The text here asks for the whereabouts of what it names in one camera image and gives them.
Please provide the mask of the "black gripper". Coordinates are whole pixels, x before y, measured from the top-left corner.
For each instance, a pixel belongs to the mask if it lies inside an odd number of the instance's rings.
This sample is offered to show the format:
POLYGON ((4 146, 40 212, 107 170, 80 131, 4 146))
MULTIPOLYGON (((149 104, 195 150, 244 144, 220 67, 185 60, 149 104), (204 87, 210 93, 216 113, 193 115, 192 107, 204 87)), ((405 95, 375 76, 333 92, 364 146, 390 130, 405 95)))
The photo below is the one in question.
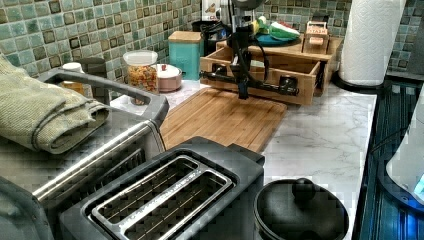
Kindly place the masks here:
POLYGON ((230 46, 233 51, 233 60, 230 64, 230 69, 237 83, 239 99, 248 98, 247 82, 249 80, 249 75, 247 55, 252 30, 253 28, 251 25, 236 27, 230 40, 230 46))

